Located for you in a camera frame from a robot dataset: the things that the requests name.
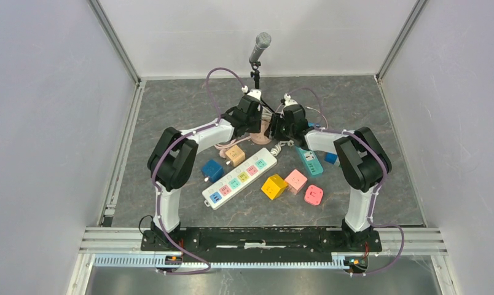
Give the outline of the beige cube plug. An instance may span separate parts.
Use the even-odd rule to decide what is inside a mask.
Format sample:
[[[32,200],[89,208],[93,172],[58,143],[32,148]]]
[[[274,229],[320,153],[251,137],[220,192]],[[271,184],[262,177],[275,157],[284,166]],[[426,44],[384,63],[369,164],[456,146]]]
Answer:
[[[245,159],[245,152],[237,145],[232,146],[225,152],[226,164],[233,167],[239,166]]]

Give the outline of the pink cube plug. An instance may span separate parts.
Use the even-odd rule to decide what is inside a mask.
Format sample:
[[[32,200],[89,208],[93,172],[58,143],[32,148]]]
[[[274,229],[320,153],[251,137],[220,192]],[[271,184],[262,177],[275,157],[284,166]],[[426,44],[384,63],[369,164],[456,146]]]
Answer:
[[[308,178],[297,169],[290,172],[284,179],[288,185],[288,191],[293,195],[297,195],[304,188],[307,180]]]

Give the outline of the blue cube plug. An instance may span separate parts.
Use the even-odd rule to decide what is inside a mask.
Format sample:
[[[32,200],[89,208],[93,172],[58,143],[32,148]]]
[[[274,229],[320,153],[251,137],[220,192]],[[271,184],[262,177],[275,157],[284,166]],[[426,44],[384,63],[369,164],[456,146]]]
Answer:
[[[223,166],[217,161],[211,159],[201,168],[204,182],[215,183],[224,175]]]

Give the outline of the yellow cube plug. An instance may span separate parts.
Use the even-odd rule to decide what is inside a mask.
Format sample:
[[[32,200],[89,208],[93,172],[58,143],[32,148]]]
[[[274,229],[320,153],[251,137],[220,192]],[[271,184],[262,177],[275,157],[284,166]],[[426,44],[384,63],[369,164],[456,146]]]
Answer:
[[[278,174],[269,176],[262,185],[261,191],[270,199],[278,198],[288,187],[287,182]]]

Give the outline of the pink adapter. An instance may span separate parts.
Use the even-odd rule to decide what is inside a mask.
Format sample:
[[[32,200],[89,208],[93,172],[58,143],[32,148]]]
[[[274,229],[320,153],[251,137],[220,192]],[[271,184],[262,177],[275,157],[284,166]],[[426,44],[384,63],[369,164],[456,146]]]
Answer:
[[[323,199],[323,190],[316,185],[309,185],[305,191],[304,200],[313,205],[318,206]]]

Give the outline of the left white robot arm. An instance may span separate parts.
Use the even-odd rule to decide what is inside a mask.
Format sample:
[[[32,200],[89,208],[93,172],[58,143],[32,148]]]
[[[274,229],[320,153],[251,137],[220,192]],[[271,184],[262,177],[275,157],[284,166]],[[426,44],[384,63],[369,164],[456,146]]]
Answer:
[[[164,250],[179,244],[179,200],[181,188],[189,180],[197,154],[215,144],[261,130],[262,93],[251,90],[237,104],[217,119],[198,127],[178,130],[166,128],[158,140],[147,167],[155,187],[155,241]]]

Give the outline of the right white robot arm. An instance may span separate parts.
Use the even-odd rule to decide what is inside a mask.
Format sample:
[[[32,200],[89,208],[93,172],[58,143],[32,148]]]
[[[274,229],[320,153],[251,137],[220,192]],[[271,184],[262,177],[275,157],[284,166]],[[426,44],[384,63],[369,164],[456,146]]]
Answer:
[[[343,176],[350,185],[350,200],[341,234],[342,245],[356,251],[366,243],[365,230],[372,226],[375,199],[391,171],[391,161],[368,127],[335,131],[308,123],[305,108],[285,106],[272,114],[266,136],[278,141],[291,140],[308,151],[337,156]]]

